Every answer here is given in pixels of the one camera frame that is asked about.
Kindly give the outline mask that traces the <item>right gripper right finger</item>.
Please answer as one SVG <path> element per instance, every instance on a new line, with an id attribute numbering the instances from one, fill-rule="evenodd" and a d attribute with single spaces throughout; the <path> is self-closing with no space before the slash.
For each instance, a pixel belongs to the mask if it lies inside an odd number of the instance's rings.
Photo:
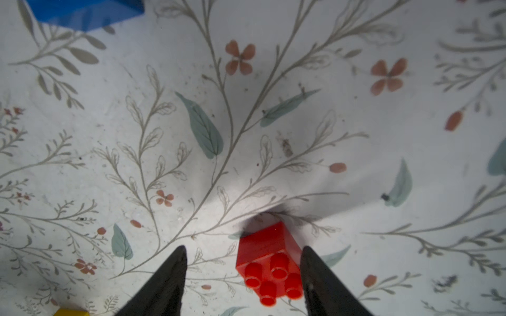
<path id="1" fill-rule="evenodd" d="M 300 272 L 309 316 L 372 316 L 309 246 L 303 248 Z"/>

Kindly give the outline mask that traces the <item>red lego brick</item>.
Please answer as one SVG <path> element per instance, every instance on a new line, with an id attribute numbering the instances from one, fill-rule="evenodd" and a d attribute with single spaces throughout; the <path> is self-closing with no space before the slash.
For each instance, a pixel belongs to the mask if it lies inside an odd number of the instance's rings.
<path id="1" fill-rule="evenodd" d="M 278 298 L 303 297 L 302 250 L 284 223 L 278 222 L 240 238 L 236 270 L 260 303 L 273 307 Z"/>

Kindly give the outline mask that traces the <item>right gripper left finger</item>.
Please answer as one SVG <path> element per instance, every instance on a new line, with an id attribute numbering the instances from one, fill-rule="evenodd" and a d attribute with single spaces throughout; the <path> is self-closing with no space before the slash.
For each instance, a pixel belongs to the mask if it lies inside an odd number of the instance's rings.
<path id="1" fill-rule="evenodd" d="M 187 250 L 177 247 L 116 316 L 178 316 L 187 273 Z"/>

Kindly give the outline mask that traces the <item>small yellow lego brick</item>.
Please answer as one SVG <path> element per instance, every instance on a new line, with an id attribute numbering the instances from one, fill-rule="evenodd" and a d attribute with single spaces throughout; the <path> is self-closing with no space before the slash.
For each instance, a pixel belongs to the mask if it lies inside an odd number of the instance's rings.
<path id="1" fill-rule="evenodd" d="M 53 316 L 90 316 L 90 314 L 80 309 L 59 308 Z"/>

